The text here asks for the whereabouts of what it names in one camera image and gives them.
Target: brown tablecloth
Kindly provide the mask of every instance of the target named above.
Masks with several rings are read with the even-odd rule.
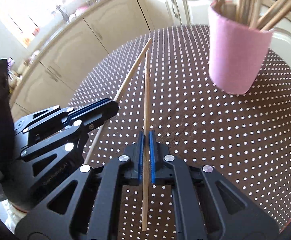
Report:
[[[153,31],[106,57],[82,82],[70,105],[78,108],[113,98],[149,37],[153,38],[151,129],[157,140],[189,165],[213,165],[284,228],[291,219],[291,69],[273,51],[247,94],[228,95],[208,75],[208,26]],[[236,51],[229,48],[229,53]],[[143,130],[143,84],[144,62],[120,102],[119,113],[100,137],[93,167],[136,142]],[[149,230],[144,233],[142,187],[124,188],[118,239],[175,238],[171,188],[151,185],[149,201]]]

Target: purple object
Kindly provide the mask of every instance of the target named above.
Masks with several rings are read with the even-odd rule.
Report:
[[[254,82],[267,55],[273,31],[261,32],[208,8],[211,80],[226,93],[244,94]]]

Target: table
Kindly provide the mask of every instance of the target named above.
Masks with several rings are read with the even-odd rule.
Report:
[[[149,37],[151,129],[188,165],[213,165],[283,229],[291,220],[291,69],[273,51],[245,95],[228,95],[208,75],[209,28],[170,27],[126,43],[81,83],[70,105],[113,98]],[[91,165],[105,165],[143,130],[144,62],[100,137]],[[83,156],[96,130],[91,133]],[[151,185],[147,232],[142,187],[124,187],[118,239],[174,239],[170,187]]]

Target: pink cup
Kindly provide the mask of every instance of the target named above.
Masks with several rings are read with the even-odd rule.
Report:
[[[234,17],[234,4],[227,5],[228,17]],[[249,29],[208,8],[210,24],[211,80],[226,93],[244,94],[254,82],[267,55],[273,31]]]

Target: polka dot tablecloth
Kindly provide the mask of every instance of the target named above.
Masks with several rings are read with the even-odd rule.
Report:
[[[151,129],[157,140],[188,165],[213,165],[283,229],[291,220],[291,69],[273,51],[245,95],[228,95],[208,75],[208,26],[153,31],[103,59],[70,105],[114,98],[149,37]],[[96,145],[93,167],[136,142],[143,130],[143,91],[144,62]],[[84,157],[95,134],[90,134]],[[170,186],[151,185],[149,194],[148,230],[142,232],[142,187],[124,187],[118,239],[176,238]]]

